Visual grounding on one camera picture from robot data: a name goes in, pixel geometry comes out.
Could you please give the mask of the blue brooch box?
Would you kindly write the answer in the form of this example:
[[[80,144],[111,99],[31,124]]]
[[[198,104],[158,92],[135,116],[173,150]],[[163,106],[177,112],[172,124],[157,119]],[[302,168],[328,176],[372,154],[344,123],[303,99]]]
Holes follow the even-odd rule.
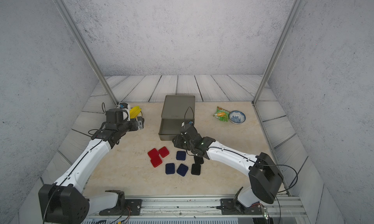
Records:
[[[187,153],[185,151],[178,151],[176,153],[176,160],[178,161],[185,161],[186,160]]]
[[[184,164],[180,164],[176,172],[177,172],[177,174],[179,174],[180,176],[185,177],[186,174],[187,174],[187,172],[188,172],[188,170],[189,170],[189,167],[188,167],[188,166],[186,166],[186,165],[184,165]]]
[[[175,173],[175,164],[174,163],[167,163],[165,165],[165,173],[166,173],[166,175],[174,174]]]

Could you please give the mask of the black brooch box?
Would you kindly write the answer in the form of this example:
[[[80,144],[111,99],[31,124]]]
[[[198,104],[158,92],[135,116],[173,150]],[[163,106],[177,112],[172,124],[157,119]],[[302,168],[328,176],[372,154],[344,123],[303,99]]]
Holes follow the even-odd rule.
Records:
[[[194,156],[194,163],[198,165],[202,165],[204,163],[203,157]]]
[[[201,174],[201,165],[193,164],[191,167],[191,174],[199,176]]]

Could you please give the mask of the black brooch box front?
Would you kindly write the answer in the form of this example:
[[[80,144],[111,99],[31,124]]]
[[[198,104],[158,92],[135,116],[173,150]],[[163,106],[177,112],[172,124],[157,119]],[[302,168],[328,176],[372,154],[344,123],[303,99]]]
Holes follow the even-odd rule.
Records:
[[[191,174],[199,176],[201,174],[201,165],[193,164],[191,167]]]

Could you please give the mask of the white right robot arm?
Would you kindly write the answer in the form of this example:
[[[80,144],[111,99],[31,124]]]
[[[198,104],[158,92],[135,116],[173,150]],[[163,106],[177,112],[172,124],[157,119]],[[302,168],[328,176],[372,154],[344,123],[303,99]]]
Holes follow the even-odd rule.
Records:
[[[273,204],[283,183],[283,176],[266,153],[253,155],[227,147],[211,137],[202,137],[191,124],[184,124],[172,142],[176,148],[194,156],[218,161],[248,176],[249,188],[240,189],[237,200],[244,207],[256,202]]]

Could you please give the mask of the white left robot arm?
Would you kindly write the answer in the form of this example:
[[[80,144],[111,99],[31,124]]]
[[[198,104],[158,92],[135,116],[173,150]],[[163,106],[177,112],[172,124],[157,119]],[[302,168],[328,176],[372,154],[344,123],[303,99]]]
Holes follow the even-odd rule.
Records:
[[[104,156],[129,131],[141,130],[144,118],[131,116],[128,104],[106,111],[106,121],[92,135],[88,146],[71,167],[53,184],[45,184],[38,196],[43,223],[81,224],[88,215],[131,215],[130,202],[124,192],[108,190],[104,195],[86,198],[84,187]]]

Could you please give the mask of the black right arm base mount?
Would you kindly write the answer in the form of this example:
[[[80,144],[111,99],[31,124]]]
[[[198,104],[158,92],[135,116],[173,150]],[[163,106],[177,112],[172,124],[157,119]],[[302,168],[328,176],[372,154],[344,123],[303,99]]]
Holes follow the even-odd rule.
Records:
[[[233,199],[221,199],[220,206],[217,206],[216,209],[221,210],[222,215],[262,215],[263,210],[260,202],[245,207],[238,201],[242,189],[243,187],[238,190]]]

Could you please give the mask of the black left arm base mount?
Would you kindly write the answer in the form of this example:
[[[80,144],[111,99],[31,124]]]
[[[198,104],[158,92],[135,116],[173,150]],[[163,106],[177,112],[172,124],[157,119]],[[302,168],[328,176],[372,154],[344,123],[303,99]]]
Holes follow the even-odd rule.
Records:
[[[139,216],[141,211],[141,199],[129,199],[125,197],[125,193],[120,190],[106,190],[105,195],[116,195],[116,204],[113,207],[102,209],[100,216],[120,216],[130,215]]]

